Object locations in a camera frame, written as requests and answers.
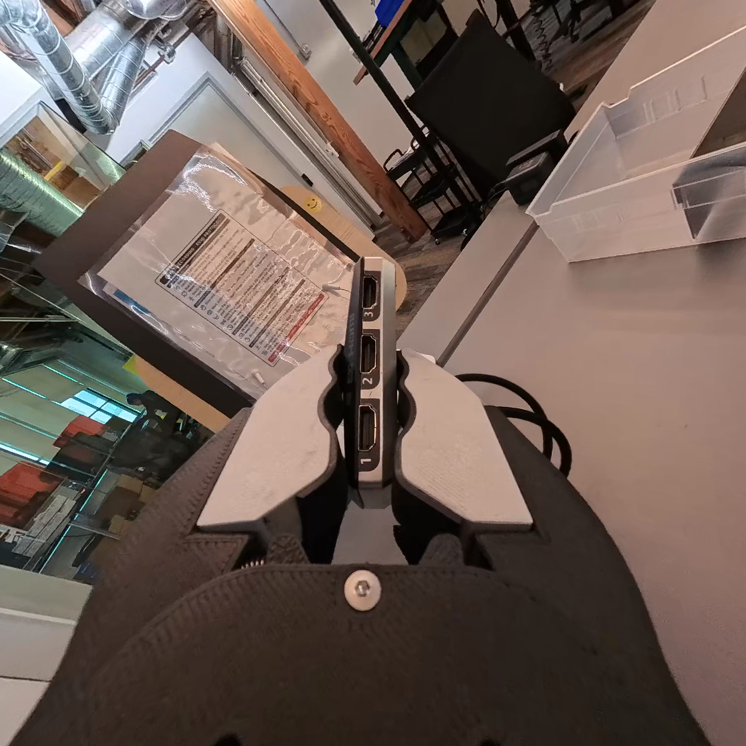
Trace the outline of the silver ventilation duct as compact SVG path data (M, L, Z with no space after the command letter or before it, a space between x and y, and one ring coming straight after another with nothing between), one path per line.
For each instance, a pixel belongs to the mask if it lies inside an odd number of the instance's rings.
M145 55L163 31L208 2L88 2L90 11L66 36L43 2L2 1L2 35L30 56L40 82L63 100L84 131L112 134L136 87Z

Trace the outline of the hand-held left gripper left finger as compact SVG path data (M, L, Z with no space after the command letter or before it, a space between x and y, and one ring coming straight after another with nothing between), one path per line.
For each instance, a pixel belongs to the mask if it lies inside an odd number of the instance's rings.
M242 533L269 550L293 537L309 561L329 564L349 505L337 431L343 419L342 346L323 349L253 406L196 528Z

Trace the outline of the instruction sheet in acrylic holder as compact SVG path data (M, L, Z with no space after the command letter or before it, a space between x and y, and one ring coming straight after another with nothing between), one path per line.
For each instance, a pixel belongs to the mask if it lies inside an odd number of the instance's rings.
M344 343L354 258L258 174L217 146L168 133L85 218L99 247L77 285L245 401Z

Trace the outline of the wooden ceiling beam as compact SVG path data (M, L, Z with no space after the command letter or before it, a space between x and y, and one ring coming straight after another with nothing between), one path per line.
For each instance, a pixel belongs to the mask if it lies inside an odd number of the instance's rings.
M210 5L227 22L240 42L247 44L310 117L354 176L391 223L414 242L428 227L383 166L287 45L264 12L253 1L214 1Z

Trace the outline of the laminated instruction sheet board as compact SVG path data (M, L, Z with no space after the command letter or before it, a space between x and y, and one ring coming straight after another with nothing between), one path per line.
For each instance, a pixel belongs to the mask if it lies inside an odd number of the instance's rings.
M221 378L207 363L172 342L118 304L87 289L80 279L109 249L119 248L129 229L165 198L166 188L198 151L199 144L169 131L125 175L47 247L34 268L58 286L80 310L139 358L137 374L173 404L197 417L211 407L231 417L254 398Z

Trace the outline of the black chair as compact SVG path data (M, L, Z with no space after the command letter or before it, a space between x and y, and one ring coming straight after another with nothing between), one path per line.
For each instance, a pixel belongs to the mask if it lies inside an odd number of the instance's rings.
M482 199L508 175L511 157L564 132L575 116L558 83L479 11L405 102L455 156Z

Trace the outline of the clear plastic storage bin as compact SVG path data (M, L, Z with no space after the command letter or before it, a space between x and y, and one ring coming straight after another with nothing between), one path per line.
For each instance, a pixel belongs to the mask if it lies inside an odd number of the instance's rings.
M745 144L691 158L744 54L742 26L596 109L527 208L569 263L744 237Z

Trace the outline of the black hdmi switch box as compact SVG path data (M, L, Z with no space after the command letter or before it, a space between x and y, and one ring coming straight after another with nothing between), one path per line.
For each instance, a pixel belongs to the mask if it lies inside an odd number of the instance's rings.
M390 503L399 432L396 265L365 256L354 267L340 386L350 487L364 508Z

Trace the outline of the orange storage bin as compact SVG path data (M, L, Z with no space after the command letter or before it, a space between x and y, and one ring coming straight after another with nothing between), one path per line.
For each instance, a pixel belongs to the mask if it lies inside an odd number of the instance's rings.
M17 463L1 476L1 523L24 529L63 479L37 465Z
M78 415L63 429L54 440L53 446L59 450L69 446L79 446L90 452L109 455L116 444L116 438L107 424L102 424L85 415Z

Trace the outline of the black equipment case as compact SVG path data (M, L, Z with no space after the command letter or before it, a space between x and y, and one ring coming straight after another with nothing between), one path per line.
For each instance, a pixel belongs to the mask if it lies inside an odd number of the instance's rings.
M567 144L548 145L517 154L507 164L507 176L492 188L493 195L508 193L519 207L531 203L568 150Z

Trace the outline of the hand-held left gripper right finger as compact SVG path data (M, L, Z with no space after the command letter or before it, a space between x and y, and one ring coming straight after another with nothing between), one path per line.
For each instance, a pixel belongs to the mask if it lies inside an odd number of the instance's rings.
M405 561L418 564L437 536L468 551L482 535L530 532L533 517L478 396L412 349L397 352L397 375L392 511Z

